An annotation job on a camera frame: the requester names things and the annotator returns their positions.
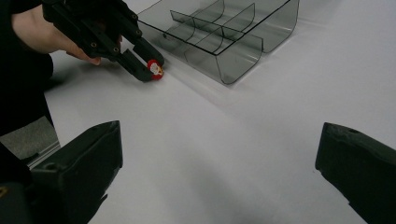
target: clear plastic tray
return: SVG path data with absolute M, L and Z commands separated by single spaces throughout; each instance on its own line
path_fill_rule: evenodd
M 223 84 L 287 39 L 299 0 L 162 0 L 139 13 L 144 37 Z

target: white tabletop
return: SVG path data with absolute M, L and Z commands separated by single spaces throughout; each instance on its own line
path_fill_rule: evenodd
M 155 0 L 126 2 L 137 13 Z M 315 159 L 324 122 L 396 148 L 395 10 L 301 0 L 292 36 L 231 87 L 164 51 L 150 83 L 54 53 L 63 84 L 46 97 L 61 144 L 121 125 L 124 166 L 90 223 L 365 223 Z

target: finger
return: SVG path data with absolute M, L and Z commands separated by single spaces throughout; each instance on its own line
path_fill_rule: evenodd
M 66 53 L 76 57 L 78 59 L 87 61 L 89 63 L 99 65 L 101 62 L 101 58 L 90 58 L 81 48 L 79 48 L 76 44 L 73 43 L 73 46 L 71 46 L 69 49 L 66 50 Z

